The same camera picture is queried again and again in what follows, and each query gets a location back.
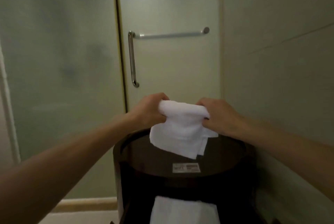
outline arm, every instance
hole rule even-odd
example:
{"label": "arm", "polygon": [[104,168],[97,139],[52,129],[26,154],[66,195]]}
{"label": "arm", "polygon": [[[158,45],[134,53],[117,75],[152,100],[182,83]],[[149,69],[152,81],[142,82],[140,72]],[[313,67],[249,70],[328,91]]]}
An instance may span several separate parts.
{"label": "arm", "polygon": [[0,177],[0,223],[38,223],[87,171],[127,134],[166,117],[158,112],[163,94],[145,97],[118,121],[38,154]]}
{"label": "arm", "polygon": [[203,126],[268,151],[334,201],[334,147],[245,118],[224,100],[203,98],[210,119]]}

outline baseboard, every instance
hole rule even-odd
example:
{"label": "baseboard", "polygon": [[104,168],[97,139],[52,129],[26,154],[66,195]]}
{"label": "baseboard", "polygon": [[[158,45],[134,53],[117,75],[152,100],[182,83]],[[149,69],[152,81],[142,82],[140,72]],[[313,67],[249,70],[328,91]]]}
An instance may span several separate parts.
{"label": "baseboard", "polygon": [[117,210],[117,198],[63,199],[52,213]]}

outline glass shower door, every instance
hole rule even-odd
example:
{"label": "glass shower door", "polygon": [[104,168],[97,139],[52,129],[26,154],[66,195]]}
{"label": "glass shower door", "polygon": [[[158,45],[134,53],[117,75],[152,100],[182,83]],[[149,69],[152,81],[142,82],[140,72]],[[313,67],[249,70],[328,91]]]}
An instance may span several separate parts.
{"label": "glass shower door", "polygon": [[[0,1],[22,160],[124,113],[115,0]],[[113,176],[109,151],[67,197],[114,196]]]}

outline forearm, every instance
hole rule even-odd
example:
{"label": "forearm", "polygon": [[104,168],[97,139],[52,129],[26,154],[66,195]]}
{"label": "forearm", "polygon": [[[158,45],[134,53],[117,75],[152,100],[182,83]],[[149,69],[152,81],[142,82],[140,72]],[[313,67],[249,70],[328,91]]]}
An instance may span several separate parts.
{"label": "forearm", "polygon": [[237,137],[266,150],[334,201],[334,147],[249,119]]}
{"label": "forearm", "polygon": [[87,171],[133,130],[122,117],[46,150],[0,177],[0,223],[38,223]]}

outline stainless steel handle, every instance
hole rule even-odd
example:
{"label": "stainless steel handle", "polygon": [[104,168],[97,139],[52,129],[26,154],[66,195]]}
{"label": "stainless steel handle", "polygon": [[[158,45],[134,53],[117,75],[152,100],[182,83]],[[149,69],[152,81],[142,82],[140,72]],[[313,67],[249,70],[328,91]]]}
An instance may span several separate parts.
{"label": "stainless steel handle", "polygon": [[136,66],[135,66],[135,53],[133,51],[133,36],[135,33],[129,31],[128,42],[129,42],[129,54],[130,54],[130,68],[131,68],[131,79],[134,87],[139,87],[139,83],[136,80]]}
{"label": "stainless steel handle", "polygon": [[210,32],[209,27],[205,27],[201,31],[196,32],[183,32],[183,33],[169,33],[169,34],[136,34],[135,32],[132,33],[132,37],[136,39],[149,39],[149,38],[171,38],[171,37],[189,37],[189,36],[201,36],[205,35]]}

